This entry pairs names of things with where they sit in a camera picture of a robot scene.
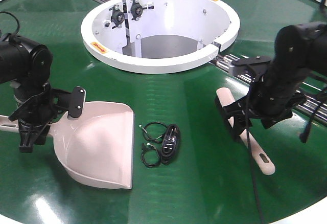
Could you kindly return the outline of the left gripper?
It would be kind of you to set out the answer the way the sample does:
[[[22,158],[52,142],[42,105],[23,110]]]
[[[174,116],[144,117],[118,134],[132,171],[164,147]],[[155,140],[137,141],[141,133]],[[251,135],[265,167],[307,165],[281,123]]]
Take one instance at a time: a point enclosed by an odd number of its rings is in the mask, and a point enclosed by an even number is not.
[[[73,92],[51,87],[49,82],[35,87],[31,82],[13,80],[17,109],[9,116],[10,132],[19,132],[19,151],[33,152],[33,146],[44,145],[53,120],[64,112],[72,113]]]

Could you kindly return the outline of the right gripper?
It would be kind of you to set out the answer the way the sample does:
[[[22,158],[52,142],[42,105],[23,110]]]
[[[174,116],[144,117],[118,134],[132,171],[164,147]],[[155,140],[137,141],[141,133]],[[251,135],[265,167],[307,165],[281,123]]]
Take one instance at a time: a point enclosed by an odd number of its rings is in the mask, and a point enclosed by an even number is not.
[[[265,129],[293,116],[292,109],[306,102],[303,93],[296,91],[252,91],[250,98],[244,96],[229,105],[223,106],[228,117],[226,126],[235,141],[250,141],[248,118],[260,119]]]

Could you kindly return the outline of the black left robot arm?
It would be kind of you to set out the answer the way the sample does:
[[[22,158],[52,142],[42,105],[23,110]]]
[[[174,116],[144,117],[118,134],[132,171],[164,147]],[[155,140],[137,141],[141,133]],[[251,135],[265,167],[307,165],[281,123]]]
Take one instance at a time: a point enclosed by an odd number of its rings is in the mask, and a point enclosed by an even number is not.
[[[49,83],[53,55],[43,44],[15,34],[1,38],[1,83],[10,82],[17,103],[9,116],[18,122],[20,152],[43,145],[49,124],[69,110],[71,93]]]

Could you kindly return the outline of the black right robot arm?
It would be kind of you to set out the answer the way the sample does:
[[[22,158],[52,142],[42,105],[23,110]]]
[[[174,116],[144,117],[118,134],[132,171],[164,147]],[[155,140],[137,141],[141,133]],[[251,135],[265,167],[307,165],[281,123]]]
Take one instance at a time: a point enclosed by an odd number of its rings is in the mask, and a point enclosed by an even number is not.
[[[314,71],[326,75],[326,24],[311,22],[282,28],[275,39],[274,58],[267,56],[233,60],[229,73],[253,78],[246,96],[224,105],[226,118],[234,118],[233,132],[240,135],[259,119],[265,128],[291,118],[292,109],[304,104],[297,92]]]

